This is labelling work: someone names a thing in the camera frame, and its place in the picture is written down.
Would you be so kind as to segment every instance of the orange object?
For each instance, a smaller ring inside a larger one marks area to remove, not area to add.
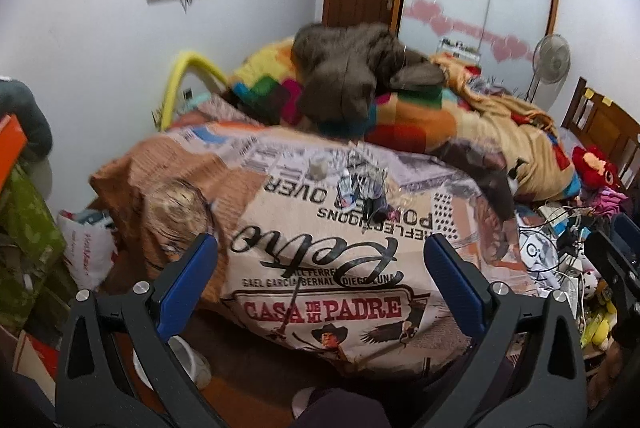
[[[12,114],[0,118],[0,189],[26,144],[18,118]]]

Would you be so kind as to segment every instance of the silver bolt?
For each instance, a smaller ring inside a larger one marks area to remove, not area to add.
[[[151,286],[149,285],[149,283],[147,281],[140,281],[137,282],[134,286],[133,286],[133,292],[135,294],[145,294],[147,291],[149,291],[149,288]]]
[[[491,284],[491,289],[495,294],[504,296],[509,292],[509,286],[504,282],[494,282]]]
[[[89,298],[90,294],[91,293],[89,293],[88,289],[81,289],[76,293],[76,300],[78,300],[79,302],[84,302]]]
[[[553,296],[554,300],[557,302],[566,302],[566,294],[562,291],[558,291],[558,289],[553,291],[553,293],[551,293],[551,296]]]

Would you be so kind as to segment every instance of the person's leg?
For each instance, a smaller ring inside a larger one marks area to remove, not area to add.
[[[312,394],[309,406],[289,428],[391,428],[378,401],[340,388]]]

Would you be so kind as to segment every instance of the white bucket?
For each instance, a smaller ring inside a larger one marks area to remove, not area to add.
[[[206,388],[211,381],[211,368],[204,356],[193,350],[180,336],[172,336],[172,338],[169,338],[169,347],[174,352],[177,360],[180,361],[182,368],[184,368],[184,371],[191,378],[191,381],[193,381],[200,390]],[[151,383],[149,383],[149,380],[146,378],[145,371],[142,369],[135,350],[133,351],[133,367],[142,382],[153,390]]]

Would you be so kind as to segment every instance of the person's foot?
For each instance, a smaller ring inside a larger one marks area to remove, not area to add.
[[[291,400],[291,413],[293,414],[293,419],[300,417],[306,407],[309,406],[309,399],[315,389],[316,388],[314,386],[303,388],[302,390],[297,391],[296,395],[293,396],[293,399]]]

